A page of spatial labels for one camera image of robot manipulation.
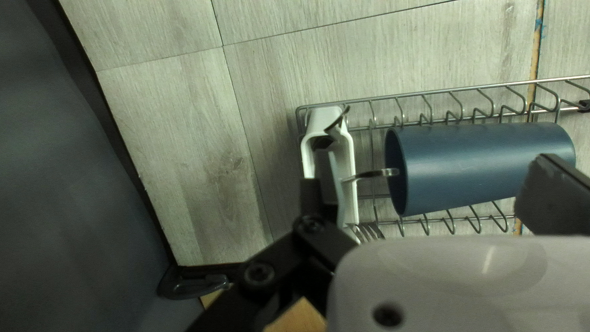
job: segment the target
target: metal rod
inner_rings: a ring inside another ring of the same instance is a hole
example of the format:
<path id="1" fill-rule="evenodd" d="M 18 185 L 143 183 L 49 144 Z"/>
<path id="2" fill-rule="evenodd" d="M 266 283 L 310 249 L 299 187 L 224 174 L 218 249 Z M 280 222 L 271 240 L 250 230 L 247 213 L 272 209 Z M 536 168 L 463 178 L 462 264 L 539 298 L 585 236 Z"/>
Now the metal rod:
<path id="1" fill-rule="evenodd" d="M 477 89 L 491 89 L 494 87 L 518 86 L 518 85 L 527 85 L 527 84 L 536 84 L 536 83 L 550 83 L 550 82 L 559 82 L 559 81 L 565 81 L 565 80 L 581 80 L 581 79 L 590 79 L 590 75 L 556 77 L 553 79 L 528 80 L 528 81 L 519 81 L 519 82 L 511 82 L 511 83 L 484 84 L 484 85 L 477 85 L 477 86 L 455 87 L 455 88 L 451 88 L 451 89 L 429 90 L 429 91 L 424 91 L 424 92 L 400 93 L 397 95 L 349 99 L 349 100 L 341 100 L 338 102 L 331 102 L 331 103 L 310 104 L 310 105 L 299 106 L 299 108 L 318 108 L 318 107 L 340 105 L 342 103 L 354 104 L 354 103 L 368 102 L 370 100 L 377 101 L 377 100 L 395 99 L 395 98 L 403 98 L 403 97 L 414 97 L 414 96 L 419 96 L 419 95 L 427 96 L 427 95 L 436 95 L 438 93 L 459 92 L 459 91 L 468 91 L 468 90 L 477 90 Z"/>
<path id="2" fill-rule="evenodd" d="M 578 109 L 579 108 L 577 108 L 577 107 L 566 107 L 566 108 L 560 108 L 560 111 L 563 112 L 564 110 L 570 111 L 570 110 L 578 110 Z M 530 113 L 531 114 L 543 114 L 543 113 L 550 113 L 550 112 L 545 109 L 535 109 L 535 110 L 530 111 Z M 504 114 L 503 116 L 508 117 L 508 116 L 518 116 L 518 115 L 519 114 Z M 499 114 L 494 114 L 492 117 L 489 118 L 487 116 L 478 115 L 478 116 L 476 116 L 476 119 L 495 119 L 495 118 L 499 118 L 499 116 L 500 116 Z M 466 116 L 463 120 L 469 121 L 469 120 L 472 120 L 472 117 Z M 457 121 L 456 119 L 449 119 L 448 120 L 448 122 L 456 122 L 456 121 Z M 447 122 L 446 119 L 436 119 L 432 123 L 434 124 L 434 123 L 445 123 L 445 122 Z M 418 125 L 420 125 L 420 122 L 419 121 L 412 121 L 412 122 L 407 122 L 404 125 L 405 126 L 418 126 Z M 395 123 L 386 123 L 383 125 L 376 125 L 374 127 L 374 129 L 388 129 L 388 128 L 391 128 L 394 126 L 396 126 Z M 349 132 L 365 131 L 365 130 L 369 130 L 369 127 L 368 126 L 360 126 L 360 127 L 352 127 L 352 128 L 348 129 Z"/>
<path id="3" fill-rule="evenodd" d="M 505 216 L 506 216 L 506 219 L 514 219 L 516 217 L 516 216 L 514 216 L 512 214 L 507 214 Z M 492 216 L 480 217 L 480 220 L 481 221 L 487 221 L 487 220 L 492 220 L 493 221 L 493 219 L 491 217 Z M 502 216 L 493 216 L 493 217 L 494 218 L 497 218 L 497 219 L 502 219 L 503 218 Z M 442 218 L 436 218 L 436 219 L 428 219 L 428 222 L 429 223 L 442 223 L 442 222 L 445 222 L 445 220 L 446 220 L 446 218 L 445 217 L 442 217 Z M 398 220 L 381 220 L 381 222 L 379 224 L 381 226 L 383 226 L 383 225 L 396 224 L 397 222 L 398 222 Z M 406 219 L 406 220 L 404 220 L 404 223 L 405 224 L 416 224 L 416 223 L 419 223 L 419 222 L 420 222 L 420 219 Z"/>

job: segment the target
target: wood-grain tile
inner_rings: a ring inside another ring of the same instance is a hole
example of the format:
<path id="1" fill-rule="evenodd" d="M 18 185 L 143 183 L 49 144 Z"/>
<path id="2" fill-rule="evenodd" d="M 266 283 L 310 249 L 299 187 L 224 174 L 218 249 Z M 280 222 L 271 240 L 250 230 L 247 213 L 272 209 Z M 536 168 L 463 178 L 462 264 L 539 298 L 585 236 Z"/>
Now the wood-grain tile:
<path id="1" fill-rule="evenodd" d="M 223 50 L 98 76 L 178 263 L 262 249 L 270 233 Z"/>
<path id="2" fill-rule="evenodd" d="M 545 1 L 543 12 L 539 78 L 590 74 L 590 1 Z"/>
<path id="3" fill-rule="evenodd" d="M 445 0 L 213 0 L 225 45 Z"/>
<path id="4" fill-rule="evenodd" d="M 296 107 L 528 79 L 535 15 L 462 0 L 225 46 L 273 235 L 298 214 Z"/>
<path id="5" fill-rule="evenodd" d="M 221 46 L 210 0 L 60 0 L 94 68 Z"/>

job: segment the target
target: black bracket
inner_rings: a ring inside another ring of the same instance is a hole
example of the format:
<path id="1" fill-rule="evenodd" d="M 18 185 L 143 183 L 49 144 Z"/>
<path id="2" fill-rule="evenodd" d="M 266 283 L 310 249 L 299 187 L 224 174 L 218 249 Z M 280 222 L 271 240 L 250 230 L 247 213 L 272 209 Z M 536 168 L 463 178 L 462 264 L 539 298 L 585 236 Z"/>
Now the black bracket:
<path id="1" fill-rule="evenodd" d="M 241 264 L 171 265 L 158 285 L 158 295 L 170 300 L 185 300 L 228 289 L 237 279 Z"/>
<path id="2" fill-rule="evenodd" d="M 580 100 L 579 104 L 580 104 L 581 108 L 578 109 L 578 112 L 580 112 L 580 113 L 590 112 L 590 99 Z"/>
<path id="3" fill-rule="evenodd" d="M 301 217 L 293 231 L 240 265 L 234 285 L 187 331 L 262 331 L 299 298 L 323 315 L 332 275 L 356 242 L 323 204 L 319 180 L 301 181 Z"/>

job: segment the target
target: dark gray surface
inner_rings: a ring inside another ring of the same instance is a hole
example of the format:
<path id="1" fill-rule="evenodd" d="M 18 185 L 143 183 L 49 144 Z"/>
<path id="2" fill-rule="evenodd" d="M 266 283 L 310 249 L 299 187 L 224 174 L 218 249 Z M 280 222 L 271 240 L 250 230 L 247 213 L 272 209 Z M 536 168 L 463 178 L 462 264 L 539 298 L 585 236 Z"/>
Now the dark gray surface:
<path id="1" fill-rule="evenodd" d="M 0 330 L 182 331 L 168 259 L 96 116 L 24 1 L 0 2 Z"/>
<path id="2" fill-rule="evenodd" d="M 590 235 L 590 178 L 556 155 L 530 163 L 514 214 L 536 235 Z"/>
<path id="3" fill-rule="evenodd" d="M 400 169 L 388 180 L 400 216 L 516 196 L 541 153 L 576 161 L 552 122 L 392 128 L 385 138 L 385 165 Z"/>

